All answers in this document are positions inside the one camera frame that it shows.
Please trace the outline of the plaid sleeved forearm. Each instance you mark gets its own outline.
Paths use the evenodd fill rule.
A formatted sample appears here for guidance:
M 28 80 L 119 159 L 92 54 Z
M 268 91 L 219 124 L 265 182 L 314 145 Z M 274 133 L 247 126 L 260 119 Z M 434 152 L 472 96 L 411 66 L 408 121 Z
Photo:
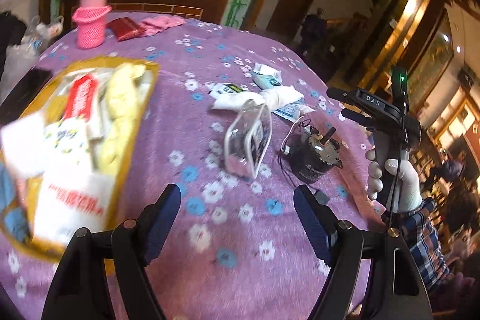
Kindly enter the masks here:
M 395 214 L 392 219 L 394 226 L 403 235 L 428 293 L 435 290 L 450 274 L 438 232 L 431 222 L 431 213 L 435 207 L 434 199 L 427 197 L 415 210 Z

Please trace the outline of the white gloved right hand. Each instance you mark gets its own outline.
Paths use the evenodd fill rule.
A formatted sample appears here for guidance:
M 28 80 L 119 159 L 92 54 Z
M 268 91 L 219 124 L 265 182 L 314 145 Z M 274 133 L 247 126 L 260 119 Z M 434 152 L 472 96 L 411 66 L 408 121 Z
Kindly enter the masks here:
M 386 192 L 384 174 L 393 176 L 396 187 L 386 202 L 386 209 L 394 214 L 416 210 L 422 203 L 420 181 L 416 170 L 408 160 L 387 159 L 383 166 L 376 161 L 376 149 L 370 149 L 365 157 L 369 160 L 367 195 L 370 201 L 377 201 Z

